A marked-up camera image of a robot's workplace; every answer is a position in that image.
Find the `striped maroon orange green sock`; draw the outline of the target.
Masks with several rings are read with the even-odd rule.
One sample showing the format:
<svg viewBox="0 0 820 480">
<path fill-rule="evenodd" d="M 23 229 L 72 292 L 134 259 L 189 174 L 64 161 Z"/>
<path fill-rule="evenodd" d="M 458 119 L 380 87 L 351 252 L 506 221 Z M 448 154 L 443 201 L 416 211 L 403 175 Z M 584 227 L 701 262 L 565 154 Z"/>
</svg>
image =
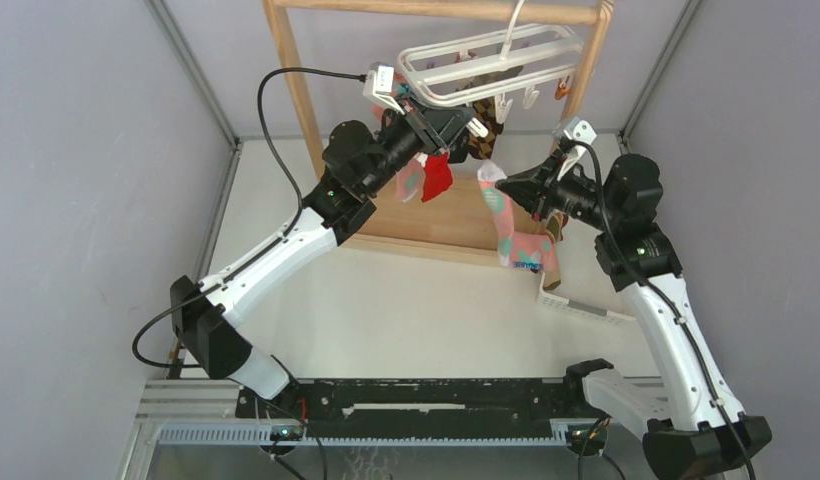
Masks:
<svg viewBox="0 0 820 480">
<path fill-rule="evenodd" d="M 564 239 L 563 231 L 568 221 L 569 216 L 559 211 L 552 213 L 544 220 L 543 226 L 545 231 L 554 243 L 561 242 Z"/>
</svg>

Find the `red snowflake sock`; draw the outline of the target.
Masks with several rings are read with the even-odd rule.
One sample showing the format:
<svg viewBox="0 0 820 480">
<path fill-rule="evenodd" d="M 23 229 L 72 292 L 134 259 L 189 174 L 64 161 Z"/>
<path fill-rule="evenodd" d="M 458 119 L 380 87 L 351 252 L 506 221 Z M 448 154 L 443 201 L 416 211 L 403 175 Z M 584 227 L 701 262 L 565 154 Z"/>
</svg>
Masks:
<svg viewBox="0 0 820 480">
<path fill-rule="evenodd" d="M 453 176 L 447 160 L 449 153 L 428 156 L 424 163 L 425 180 L 421 201 L 431 201 L 446 192 L 453 184 Z"/>
</svg>

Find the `pink sock with green patch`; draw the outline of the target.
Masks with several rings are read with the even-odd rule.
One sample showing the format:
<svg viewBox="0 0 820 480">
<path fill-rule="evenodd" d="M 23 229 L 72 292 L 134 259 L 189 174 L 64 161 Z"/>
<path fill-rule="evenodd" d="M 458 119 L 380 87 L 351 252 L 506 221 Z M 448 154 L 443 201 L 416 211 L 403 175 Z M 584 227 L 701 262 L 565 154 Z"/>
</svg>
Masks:
<svg viewBox="0 0 820 480">
<path fill-rule="evenodd" d="M 424 168 L 417 160 L 411 160 L 395 177 L 395 198 L 403 203 L 412 200 L 422 189 Z"/>
</svg>

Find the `white plastic clip hanger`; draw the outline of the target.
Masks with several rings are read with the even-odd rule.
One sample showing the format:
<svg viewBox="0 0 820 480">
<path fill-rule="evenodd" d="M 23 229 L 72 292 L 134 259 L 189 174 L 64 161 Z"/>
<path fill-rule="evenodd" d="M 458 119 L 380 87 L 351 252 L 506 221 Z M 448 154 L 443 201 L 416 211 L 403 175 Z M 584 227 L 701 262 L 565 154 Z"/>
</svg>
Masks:
<svg viewBox="0 0 820 480">
<path fill-rule="evenodd" d="M 522 108 L 532 108 L 539 85 L 574 74 L 583 40 L 568 26 L 520 24 L 523 6 L 515 3 L 503 30 L 401 51 L 397 66 L 413 93 L 435 107 L 491 99 L 499 123 L 510 113 L 509 94 L 522 93 Z"/>
</svg>

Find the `orange hanger clip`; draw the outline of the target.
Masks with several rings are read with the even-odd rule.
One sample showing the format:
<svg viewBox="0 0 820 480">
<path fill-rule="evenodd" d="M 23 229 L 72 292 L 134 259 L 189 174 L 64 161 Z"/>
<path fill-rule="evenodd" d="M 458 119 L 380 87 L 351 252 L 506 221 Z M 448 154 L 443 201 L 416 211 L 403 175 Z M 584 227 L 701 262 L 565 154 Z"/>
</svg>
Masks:
<svg viewBox="0 0 820 480">
<path fill-rule="evenodd" d="M 572 77 L 570 75 L 558 80 L 554 93 L 556 100 L 562 100 L 569 95 L 571 91 L 571 83 Z"/>
</svg>

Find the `white perforated plastic basket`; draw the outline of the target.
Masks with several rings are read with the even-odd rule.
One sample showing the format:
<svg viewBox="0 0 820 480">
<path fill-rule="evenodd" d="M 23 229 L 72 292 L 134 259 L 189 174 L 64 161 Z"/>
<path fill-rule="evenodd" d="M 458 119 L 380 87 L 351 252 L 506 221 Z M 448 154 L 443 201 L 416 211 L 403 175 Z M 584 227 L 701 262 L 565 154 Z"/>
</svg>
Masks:
<svg viewBox="0 0 820 480">
<path fill-rule="evenodd" d="M 578 302 L 552 292 L 546 291 L 543 288 L 546 274 L 541 274 L 541 280 L 538 288 L 536 301 L 539 305 L 555 310 L 566 312 L 567 314 L 578 315 L 591 320 L 601 321 L 611 325 L 621 325 L 624 323 L 635 323 L 636 319 L 633 316 L 607 310 L 604 308 L 589 305 L 583 302 Z"/>
</svg>

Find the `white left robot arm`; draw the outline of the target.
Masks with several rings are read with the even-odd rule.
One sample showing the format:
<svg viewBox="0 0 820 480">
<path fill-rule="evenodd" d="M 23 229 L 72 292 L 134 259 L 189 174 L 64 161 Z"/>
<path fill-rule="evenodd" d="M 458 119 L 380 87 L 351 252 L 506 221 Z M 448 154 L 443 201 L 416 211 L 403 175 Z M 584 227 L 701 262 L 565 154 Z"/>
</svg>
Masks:
<svg viewBox="0 0 820 480">
<path fill-rule="evenodd" d="M 276 232 L 219 272 L 196 282 L 183 276 L 171 286 L 172 329 L 198 367 L 251 390 L 276 417 L 296 409 L 299 392 L 286 369 L 240 328 L 275 286 L 357 233 L 375 213 L 379 191 L 418 154 L 451 147 L 475 113 L 408 98 L 402 112 L 384 117 L 378 132 L 357 120 L 332 130 L 323 175 Z"/>
</svg>

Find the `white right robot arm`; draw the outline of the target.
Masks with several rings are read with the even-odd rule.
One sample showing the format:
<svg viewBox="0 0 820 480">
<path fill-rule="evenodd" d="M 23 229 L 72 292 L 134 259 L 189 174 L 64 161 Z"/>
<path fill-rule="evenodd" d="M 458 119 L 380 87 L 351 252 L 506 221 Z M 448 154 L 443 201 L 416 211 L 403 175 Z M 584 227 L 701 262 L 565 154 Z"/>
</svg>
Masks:
<svg viewBox="0 0 820 480">
<path fill-rule="evenodd" d="M 666 394 L 647 395 L 607 361 L 590 360 L 567 369 L 568 410 L 588 416 L 597 409 L 625 427 L 659 479 L 752 472 L 772 432 L 733 393 L 697 324 L 681 263 L 656 222 L 657 164 L 624 154 L 589 178 L 553 156 L 495 186 L 534 216 L 558 211 L 597 230 L 597 261 L 643 331 Z"/>
</svg>

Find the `wooden hanger rack stand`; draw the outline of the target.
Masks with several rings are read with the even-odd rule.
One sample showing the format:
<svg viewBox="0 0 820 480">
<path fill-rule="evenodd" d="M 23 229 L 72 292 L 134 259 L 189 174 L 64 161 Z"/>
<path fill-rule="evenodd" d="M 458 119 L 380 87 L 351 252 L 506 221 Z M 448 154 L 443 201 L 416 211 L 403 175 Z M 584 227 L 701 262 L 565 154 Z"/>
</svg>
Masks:
<svg viewBox="0 0 820 480">
<path fill-rule="evenodd" d="M 515 98 L 532 107 L 556 83 L 561 121 L 578 112 L 614 5 L 509 4 L 503 1 L 320 1 L 320 10 L 501 21 L 504 28 L 402 50 L 355 81 L 377 123 L 344 120 L 319 131 L 288 12 L 263 5 L 318 181 L 302 200 L 310 230 L 337 245 L 423 258 L 508 267 L 555 267 L 545 232 L 548 211 L 531 197 L 526 212 L 506 200 L 492 212 L 474 176 L 453 159 L 471 138 L 496 132 Z"/>
</svg>

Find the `dark navy sock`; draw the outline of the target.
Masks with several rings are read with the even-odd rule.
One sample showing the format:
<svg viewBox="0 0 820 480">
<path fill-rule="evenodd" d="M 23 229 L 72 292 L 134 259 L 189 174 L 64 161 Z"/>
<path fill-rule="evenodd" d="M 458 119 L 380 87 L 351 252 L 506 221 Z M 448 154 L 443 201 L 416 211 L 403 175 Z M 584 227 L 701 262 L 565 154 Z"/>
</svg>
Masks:
<svg viewBox="0 0 820 480">
<path fill-rule="evenodd" d="M 448 164 L 462 164 L 469 155 L 469 140 L 471 133 L 468 129 L 461 131 L 449 148 Z"/>
</svg>

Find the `brown argyle sock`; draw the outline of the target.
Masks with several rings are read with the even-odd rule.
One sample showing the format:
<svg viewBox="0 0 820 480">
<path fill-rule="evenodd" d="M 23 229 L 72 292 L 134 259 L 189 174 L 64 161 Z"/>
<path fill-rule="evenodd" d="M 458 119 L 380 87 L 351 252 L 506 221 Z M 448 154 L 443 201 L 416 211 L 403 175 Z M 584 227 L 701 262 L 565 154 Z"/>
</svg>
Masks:
<svg viewBox="0 0 820 480">
<path fill-rule="evenodd" d="M 499 80 L 510 79 L 519 75 L 522 69 L 522 66 L 516 66 L 505 71 L 477 75 L 468 82 L 467 87 L 474 88 Z M 497 136 L 504 130 L 504 124 L 496 119 L 495 96 L 476 100 L 472 103 L 472 106 L 476 112 L 476 118 L 487 129 L 487 135 L 485 137 L 479 137 L 470 134 L 468 152 L 477 160 L 491 160 Z"/>
</svg>

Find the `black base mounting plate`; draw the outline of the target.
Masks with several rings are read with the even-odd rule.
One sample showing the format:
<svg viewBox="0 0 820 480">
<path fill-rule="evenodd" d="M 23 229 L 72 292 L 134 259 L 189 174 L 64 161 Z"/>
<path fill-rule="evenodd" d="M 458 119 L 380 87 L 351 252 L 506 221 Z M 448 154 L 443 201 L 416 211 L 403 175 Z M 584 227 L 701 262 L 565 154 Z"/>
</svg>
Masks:
<svg viewBox="0 0 820 480">
<path fill-rule="evenodd" d="M 266 401 L 242 389 L 235 416 L 307 425 L 324 442 L 566 441 L 601 411 L 561 379 L 298 380 Z"/>
</svg>

